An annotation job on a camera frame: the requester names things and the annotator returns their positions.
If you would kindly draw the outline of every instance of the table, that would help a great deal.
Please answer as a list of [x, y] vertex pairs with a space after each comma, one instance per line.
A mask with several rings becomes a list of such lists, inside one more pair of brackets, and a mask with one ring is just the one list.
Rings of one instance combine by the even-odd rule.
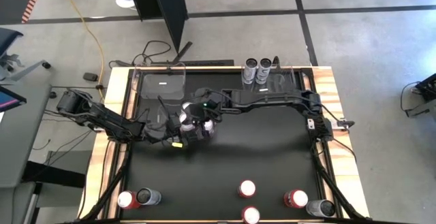
[[83, 174], [28, 161], [51, 86], [16, 84], [7, 88], [26, 98], [27, 103], [6, 111], [1, 119], [0, 187], [15, 187], [22, 180], [82, 187]]
[[[162, 67], [144, 67], [145, 69], [159, 69]], [[240, 69], [241, 67], [187, 67], [187, 69]], [[293, 67], [298, 68], [312, 68], [313, 78], [315, 80], [315, 88], [317, 93], [320, 94], [322, 103], [336, 116], [343, 117], [341, 102], [339, 99], [338, 91], [334, 81], [334, 76], [331, 67]], [[121, 113], [123, 109], [123, 104], [125, 103], [125, 93], [127, 87], [127, 80], [129, 75], [129, 70], [131, 67], [114, 67], [109, 80], [108, 90], [105, 97], [105, 106], [114, 112]], [[130, 93], [129, 99], [126, 101], [126, 117], [130, 118], [132, 116], [134, 108], [134, 92]], [[329, 117], [327, 112], [324, 113], [325, 117]], [[344, 143], [345, 145], [351, 146], [351, 142], [347, 132], [334, 131], [334, 137]], [[354, 206], [354, 208], [362, 215], [369, 216], [367, 204], [364, 198], [364, 193], [362, 190], [362, 185], [360, 183], [360, 177], [357, 169], [357, 165], [354, 161], [353, 156], [343, 148], [341, 145], [330, 142], [329, 145], [330, 156], [332, 161], [332, 168], [334, 171], [335, 180], [337, 186], [340, 188], [344, 196], [348, 201]], [[87, 185], [86, 185], [86, 199], [84, 200], [84, 209], [82, 212], [82, 217], [86, 215], [93, 205], [97, 202], [99, 198], [99, 193], [104, 192], [106, 185], [108, 183], [110, 168], [112, 167], [112, 159], [115, 154], [114, 151], [115, 143], [108, 143], [107, 136], [105, 133], [99, 133], [95, 139], [95, 144], [93, 148], [93, 154], [91, 156], [91, 161], [89, 165], [89, 170], [87, 174]], [[104, 162], [104, 155], [108, 149], [108, 154]], [[117, 162], [117, 168], [121, 165], [123, 160], [123, 151], [125, 146], [120, 147], [120, 157]], [[332, 193], [328, 186], [324, 183], [324, 188], [326, 191], [327, 198], [332, 200]], [[108, 218], [115, 217], [116, 210], [116, 199], [119, 194], [119, 184], [112, 193], [112, 198], [109, 203]]]

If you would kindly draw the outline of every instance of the small black device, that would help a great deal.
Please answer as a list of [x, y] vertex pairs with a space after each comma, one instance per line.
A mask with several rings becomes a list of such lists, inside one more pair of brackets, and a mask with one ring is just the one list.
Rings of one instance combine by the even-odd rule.
[[97, 74], [92, 74], [92, 73], [84, 73], [83, 74], [83, 79], [95, 82], [98, 79], [98, 75]]
[[16, 108], [26, 103], [26, 98], [0, 86], [0, 112], [5, 112], [6, 110]]

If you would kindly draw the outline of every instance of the concrete floor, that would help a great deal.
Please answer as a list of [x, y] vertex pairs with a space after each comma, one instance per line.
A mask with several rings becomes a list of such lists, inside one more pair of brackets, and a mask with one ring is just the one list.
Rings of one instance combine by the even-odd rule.
[[[128, 16], [114, 0], [75, 0], [84, 16]], [[294, 10], [295, 0], [186, 0], [189, 12]], [[305, 9], [432, 5], [436, 0], [302, 0]], [[75, 18], [67, 0], [38, 0], [31, 19]], [[403, 86], [436, 72], [436, 11], [307, 15], [319, 65], [333, 67], [344, 113], [356, 121], [351, 138], [358, 168], [374, 219], [434, 223], [436, 219], [436, 124], [429, 116], [407, 118], [399, 107]], [[93, 22], [89, 24], [106, 56], [105, 86], [110, 60], [130, 61], [152, 39], [170, 42], [162, 20]], [[100, 69], [97, 46], [79, 23], [8, 25], [25, 34], [11, 49], [24, 63], [46, 59], [53, 69], [39, 69], [23, 82], [53, 86], [85, 86], [85, 71]], [[183, 60], [234, 59], [278, 55], [292, 65], [310, 65], [297, 15], [192, 18], [185, 23], [182, 44], [192, 41]], [[150, 53], [163, 46], [151, 46]], [[156, 57], [173, 59], [175, 52]], [[98, 99], [93, 89], [86, 89]], [[419, 103], [405, 95], [405, 106]], [[57, 100], [50, 100], [54, 109]], [[56, 150], [82, 133], [73, 123], [43, 121], [35, 141], [51, 139]], [[77, 150], [91, 150], [90, 135]], [[43, 161], [47, 151], [32, 152]], [[38, 223], [72, 220], [78, 203], [45, 208]]]

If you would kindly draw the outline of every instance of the gray desk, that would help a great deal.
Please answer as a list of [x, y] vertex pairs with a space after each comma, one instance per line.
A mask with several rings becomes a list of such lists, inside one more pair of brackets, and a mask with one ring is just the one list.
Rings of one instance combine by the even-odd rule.
[[25, 170], [48, 101], [50, 86], [9, 85], [27, 104], [8, 110], [0, 122], [0, 187], [15, 187]]
[[83, 187], [84, 174], [28, 161], [46, 108], [50, 85], [6, 86], [27, 103], [4, 113], [0, 122], [0, 187], [15, 187], [22, 181], [49, 182]]
[[[40, 183], [35, 182], [83, 187], [84, 174], [28, 161], [47, 105], [50, 85], [17, 84], [6, 88], [26, 98], [27, 103], [8, 110], [0, 120], [0, 223], [23, 223], [31, 197], [40, 189], [37, 187]], [[37, 211], [33, 213], [32, 221], [36, 216]]]

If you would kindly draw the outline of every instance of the black tabletop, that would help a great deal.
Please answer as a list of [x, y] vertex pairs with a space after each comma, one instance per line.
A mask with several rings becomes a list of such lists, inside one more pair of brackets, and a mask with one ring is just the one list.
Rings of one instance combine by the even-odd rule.
[[8, 110], [0, 122], [0, 187], [15, 187], [40, 127], [50, 85], [8, 85], [7, 89], [27, 99], [27, 103]]
[[[240, 89], [240, 75], [187, 75], [185, 98], [203, 86]], [[141, 99], [138, 112], [152, 108], [150, 118], [154, 118], [158, 105]], [[309, 219], [305, 209], [283, 203], [284, 193], [293, 189], [305, 191], [309, 199], [320, 198], [309, 148], [305, 118], [286, 107], [225, 115], [210, 143], [183, 153], [165, 143], [134, 144], [124, 189], [155, 189], [162, 201], [157, 206], [122, 210], [121, 218], [237, 220], [244, 207], [255, 206], [261, 219]], [[236, 190], [247, 179], [255, 183], [257, 192], [243, 199]]]

